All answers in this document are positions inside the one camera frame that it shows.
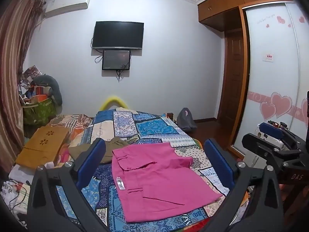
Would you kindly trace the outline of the pink pants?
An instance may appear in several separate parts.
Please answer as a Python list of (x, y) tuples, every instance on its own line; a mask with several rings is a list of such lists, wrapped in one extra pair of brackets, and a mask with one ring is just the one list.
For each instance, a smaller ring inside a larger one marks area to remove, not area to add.
[(169, 143), (113, 150), (112, 176), (125, 221), (152, 222), (217, 201), (222, 194), (214, 192), (192, 164), (192, 157), (177, 155)]

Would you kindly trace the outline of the olive green pants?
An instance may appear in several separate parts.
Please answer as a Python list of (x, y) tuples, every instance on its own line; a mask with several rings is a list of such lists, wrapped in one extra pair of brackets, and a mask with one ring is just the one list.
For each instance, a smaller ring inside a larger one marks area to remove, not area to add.
[[(107, 164), (107, 163), (112, 162), (112, 156), (113, 156), (112, 151), (113, 150), (126, 147), (133, 143), (134, 143), (134, 140), (133, 142), (127, 142), (127, 141), (121, 140), (119, 137), (114, 137), (110, 141), (105, 141), (106, 151), (105, 151), (105, 155), (103, 156), (100, 164)], [(89, 143), (84, 143), (84, 144), (81, 144), (75, 147), (69, 147), (69, 154), (75, 160), (82, 152), (88, 150), (89, 147), (90, 147)]]

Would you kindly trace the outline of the orange wooden lap desk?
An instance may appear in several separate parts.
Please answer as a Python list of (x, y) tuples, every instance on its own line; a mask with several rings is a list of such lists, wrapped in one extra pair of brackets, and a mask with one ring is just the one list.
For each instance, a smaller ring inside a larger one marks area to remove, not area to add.
[(36, 169), (39, 165), (55, 162), (68, 133), (69, 129), (66, 127), (44, 126), (39, 128), (24, 145), (15, 163)]

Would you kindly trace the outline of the brown wooden door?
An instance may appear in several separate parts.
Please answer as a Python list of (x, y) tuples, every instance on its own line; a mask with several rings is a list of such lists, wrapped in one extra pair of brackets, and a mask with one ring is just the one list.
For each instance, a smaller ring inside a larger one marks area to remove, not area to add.
[(218, 121), (231, 128), (236, 119), (244, 70), (244, 38), (240, 29), (225, 32), (224, 77)]

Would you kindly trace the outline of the grey backpack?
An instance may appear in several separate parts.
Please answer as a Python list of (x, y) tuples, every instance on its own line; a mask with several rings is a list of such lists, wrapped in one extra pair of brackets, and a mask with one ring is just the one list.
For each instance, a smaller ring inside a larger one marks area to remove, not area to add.
[(188, 108), (183, 108), (177, 116), (177, 125), (184, 132), (192, 132), (197, 129), (197, 125), (193, 120), (192, 113)]

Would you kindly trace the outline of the striped orange blanket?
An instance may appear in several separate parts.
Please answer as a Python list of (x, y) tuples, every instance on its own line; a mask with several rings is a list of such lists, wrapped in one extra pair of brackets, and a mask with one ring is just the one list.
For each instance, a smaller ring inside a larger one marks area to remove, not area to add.
[(74, 138), (83, 132), (92, 122), (92, 118), (85, 114), (78, 115), (58, 115), (47, 123), (51, 127), (65, 127), (68, 128), (68, 134), (62, 144), (61, 149), (69, 147)]

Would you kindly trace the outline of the green storage basket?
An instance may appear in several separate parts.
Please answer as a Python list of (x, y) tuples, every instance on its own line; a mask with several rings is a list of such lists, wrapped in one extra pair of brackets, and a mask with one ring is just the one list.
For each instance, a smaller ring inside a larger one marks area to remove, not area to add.
[(47, 98), (39, 103), (23, 106), (23, 120), (26, 125), (46, 125), (56, 116), (54, 102)]

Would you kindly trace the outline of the blue patchwork bedspread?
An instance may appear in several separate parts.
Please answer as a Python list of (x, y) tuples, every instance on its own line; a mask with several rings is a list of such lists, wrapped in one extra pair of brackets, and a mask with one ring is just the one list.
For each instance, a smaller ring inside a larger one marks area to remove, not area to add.
[(110, 231), (184, 231), (229, 193), (196, 140), (167, 116), (100, 111), (67, 147), (75, 160), (97, 139), (106, 152), (82, 193)]

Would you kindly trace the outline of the grey neck pillow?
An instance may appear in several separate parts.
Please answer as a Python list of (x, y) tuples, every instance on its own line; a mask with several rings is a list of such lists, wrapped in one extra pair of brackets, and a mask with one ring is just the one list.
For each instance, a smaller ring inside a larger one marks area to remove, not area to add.
[(62, 105), (62, 95), (60, 92), (59, 84), (52, 76), (39, 75), (33, 79), (31, 85), (50, 87), (51, 92), (49, 93), (49, 95), (54, 98), (57, 106)]

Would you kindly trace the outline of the wooden upper cabinet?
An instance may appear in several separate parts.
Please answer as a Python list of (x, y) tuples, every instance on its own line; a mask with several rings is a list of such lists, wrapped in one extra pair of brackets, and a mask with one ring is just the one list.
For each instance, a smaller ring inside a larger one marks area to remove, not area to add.
[(291, 0), (206, 0), (198, 5), (199, 22), (220, 32), (242, 27), (240, 8), (262, 2)]

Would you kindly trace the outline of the white air conditioner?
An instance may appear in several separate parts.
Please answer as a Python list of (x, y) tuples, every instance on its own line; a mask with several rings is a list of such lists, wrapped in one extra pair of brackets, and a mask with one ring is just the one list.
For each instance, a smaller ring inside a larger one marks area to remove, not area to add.
[(90, 0), (52, 0), (47, 3), (45, 17), (53, 17), (68, 12), (88, 8)]

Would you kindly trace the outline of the small black wall monitor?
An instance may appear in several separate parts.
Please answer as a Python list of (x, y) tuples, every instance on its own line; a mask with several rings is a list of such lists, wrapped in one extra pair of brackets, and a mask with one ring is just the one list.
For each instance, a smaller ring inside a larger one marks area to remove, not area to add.
[(130, 50), (104, 50), (102, 70), (129, 70)]

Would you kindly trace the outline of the black wall television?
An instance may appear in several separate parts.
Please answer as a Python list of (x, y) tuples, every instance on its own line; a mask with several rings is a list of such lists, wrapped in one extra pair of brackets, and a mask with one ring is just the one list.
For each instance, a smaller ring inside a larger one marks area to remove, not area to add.
[(128, 21), (97, 21), (94, 27), (93, 49), (143, 48), (144, 23)]

